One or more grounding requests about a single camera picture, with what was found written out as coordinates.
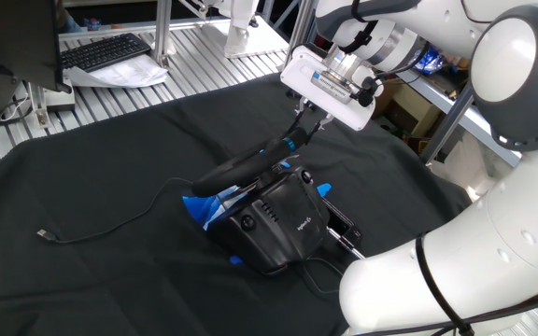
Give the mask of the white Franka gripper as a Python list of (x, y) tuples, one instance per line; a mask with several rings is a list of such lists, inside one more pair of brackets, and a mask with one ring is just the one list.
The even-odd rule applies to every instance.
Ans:
[(306, 133), (306, 144), (334, 119), (360, 131), (375, 111), (375, 73), (370, 64), (336, 46), (328, 51), (313, 44), (296, 47), (280, 78), (302, 95), (294, 108), (295, 119), (284, 132), (284, 137), (303, 128), (301, 119), (307, 100), (327, 115)]

